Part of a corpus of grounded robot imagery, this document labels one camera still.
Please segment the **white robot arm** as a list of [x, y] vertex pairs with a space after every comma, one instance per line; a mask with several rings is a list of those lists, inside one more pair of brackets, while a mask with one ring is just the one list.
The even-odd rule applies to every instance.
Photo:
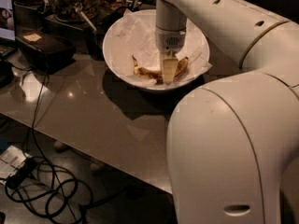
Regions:
[[280, 182], [299, 148], [297, 23], [244, 0], [159, 0], [240, 74], [189, 92], [167, 132], [178, 224], [280, 224]]

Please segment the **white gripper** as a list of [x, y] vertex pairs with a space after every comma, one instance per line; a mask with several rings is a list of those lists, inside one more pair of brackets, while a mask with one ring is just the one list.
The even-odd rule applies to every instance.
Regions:
[[167, 31], [155, 29], [156, 47], [162, 59], [162, 78], [165, 84], [173, 82], [178, 68], [178, 58], [172, 57], [179, 53], [185, 44], [186, 30]]

